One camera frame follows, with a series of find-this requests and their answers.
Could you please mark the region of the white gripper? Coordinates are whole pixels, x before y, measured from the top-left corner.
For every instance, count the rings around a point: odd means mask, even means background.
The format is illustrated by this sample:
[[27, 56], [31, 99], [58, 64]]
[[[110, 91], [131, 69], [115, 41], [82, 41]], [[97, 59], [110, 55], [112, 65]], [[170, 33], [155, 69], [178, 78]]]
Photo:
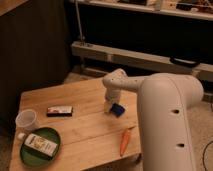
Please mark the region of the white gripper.
[[111, 103], [118, 103], [120, 101], [121, 91], [119, 89], [107, 88], [105, 93], [104, 113], [109, 114], [111, 110]]

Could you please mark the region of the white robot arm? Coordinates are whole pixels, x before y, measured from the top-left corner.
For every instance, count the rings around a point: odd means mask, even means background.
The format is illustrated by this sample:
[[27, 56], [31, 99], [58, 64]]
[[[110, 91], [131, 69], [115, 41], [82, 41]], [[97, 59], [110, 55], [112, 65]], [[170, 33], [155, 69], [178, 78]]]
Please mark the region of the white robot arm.
[[129, 77], [117, 69], [103, 77], [108, 103], [123, 90], [137, 94], [143, 171], [196, 171], [187, 110], [203, 98], [201, 82], [192, 75], [157, 73]]

